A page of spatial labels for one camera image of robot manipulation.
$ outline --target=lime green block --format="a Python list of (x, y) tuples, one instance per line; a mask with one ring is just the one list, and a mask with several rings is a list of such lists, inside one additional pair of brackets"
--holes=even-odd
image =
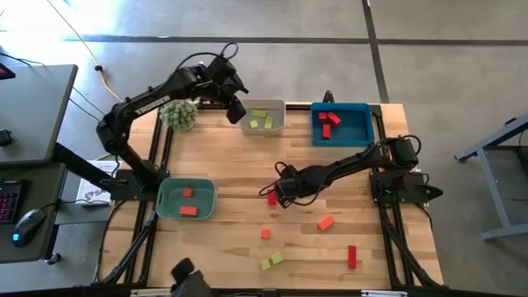
[(266, 269), (270, 269), (270, 268), (271, 268), (270, 261), (268, 259), (262, 259), (261, 260), (261, 269), (262, 270), (266, 270)]
[(272, 126), (273, 126), (273, 118), (268, 116), (266, 118), (266, 123), (264, 124), (264, 129), (271, 129)]
[(271, 256), (271, 261), (273, 262), (273, 264), (278, 264), (278, 263), (281, 263), (284, 261), (284, 258), (282, 256), (282, 254), (280, 252), (274, 254), (273, 256)]
[(266, 111), (252, 110), (251, 114), (258, 117), (266, 117)]

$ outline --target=red block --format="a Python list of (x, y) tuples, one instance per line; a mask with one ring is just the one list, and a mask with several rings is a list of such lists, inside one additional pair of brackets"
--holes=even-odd
[(319, 120), (327, 120), (327, 113), (326, 112), (319, 112)]
[(263, 239), (270, 239), (271, 231), (270, 229), (262, 229), (261, 230), (261, 238)]
[(326, 217), (322, 221), (320, 221), (318, 226), (321, 229), (321, 231), (324, 231), (324, 229), (330, 227), (334, 222), (335, 222), (335, 220), (333, 219), (333, 217), (331, 215), (329, 215), (328, 217)]
[(348, 246), (348, 268), (356, 269), (356, 246)]
[(271, 191), (267, 195), (267, 204), (268, 205), (277, 205), (277, 197), (275, 196), (275, 191)]
[(198, 209), (194, 206), (180, 206), (180, 215), (196, 216)]
[(339, 116), (337, 116), (333, 112), (328, 112), (328, 119), (330, 120), (332, 125), (335, 125), (335, 126), (337, 126), (337, 125), (339, 125), (341, 123), (341, 119), (339, 118)]
[(183, 189), (183, 196), (186, 198), (192, 198), (192, 189), (190, 187)]
[(323, 138), (324, 139), (330, 139), (330, 125), (325, 124), (323, 125)]

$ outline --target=computer mouse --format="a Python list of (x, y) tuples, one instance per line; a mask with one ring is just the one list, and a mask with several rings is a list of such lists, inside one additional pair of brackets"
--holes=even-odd
[(34, 209), (26, 212), (18, 221), (13, 231), (12, 244), (15, 247), (22, 248), (28, 245), (36, 235), (36, 231), (44, 222), (46, 213), (40, 209)]

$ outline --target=yellow cable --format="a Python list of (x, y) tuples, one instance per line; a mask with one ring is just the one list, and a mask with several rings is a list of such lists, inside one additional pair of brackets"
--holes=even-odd
[[(72, 31), (75, 33), (75, 35), (79, 38), (79, 40), (82, 42), (82, 44), (86, 47), (86, 49), (88, 50), (88, 52), (90, 53), (90, 55), (92, 56), (92, 59), (93, 59), (93, 62), (96, 64), (96, 66), (99, 66), (99, 62), (97, 61), (97, 58), (96, 56), (93, 54), (92, 50), (88, 47), (88, 45), (86, 44), (86, 42), (84, 42), (83, 38), (77, 33), (77, 31), (73, 28), (72, 25), (69, 24), (68, 21), (66, 21), (66, 19), (64, 18), (64, 16), (62, 14), (60, 14), (59, 10), (57, 9), (57, 7), (55, 7), (55, 5), (53, 5), (50, 0), (46, 0), (48, 2), (48, 4), (55, 10), (55, 12), (57, 12), (57, 14), (59, 14), (59, 16), (63, 19), (63, 21), (68, 24), (68, 26), (72, 29)], [(108, 90), (108, 92), (110, 92), (110, 94), (112, 94), (115, 99), (117, 99), (118, 101), (121, 101), (122, 100), (119, 98), (119, 96), (117, 96), (114, 91), (112, 91), (110, 89), (110, 87), (108, 87), (108, 84), (106, 83), (106, 78), (104, 77), (104, 75), (102, 75), (102, 70), (101, 71), (97, 71), (99, 72), (99, 76), (101, 77), (101, 80), (102, 80), (102, 84), (105, 85), (105, 88), (106, 90)]]

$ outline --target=orange block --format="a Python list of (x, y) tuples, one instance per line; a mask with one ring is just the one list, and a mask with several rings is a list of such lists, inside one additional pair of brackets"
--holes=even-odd
[(319, 222), (318, 226), (319, 228), (324, 231), (324, 229), (330, 227), (332, 224), (334, 224), (335, 220), (333, 219), (333, 217), (331, 215), (329, 215), (328, 217), (324, 218), (322, 221)]
[(180, 215), (196, 216), (198, 209), (194, 206), (180, 206)]
[(192, 198), (192, 189), (190, 187), (183, 189), (183, 196), (186, 198)]
[(271, 236), (270, 229), (262, 229), (261, 230), (261, 238), (270, 239), (270, 236)]

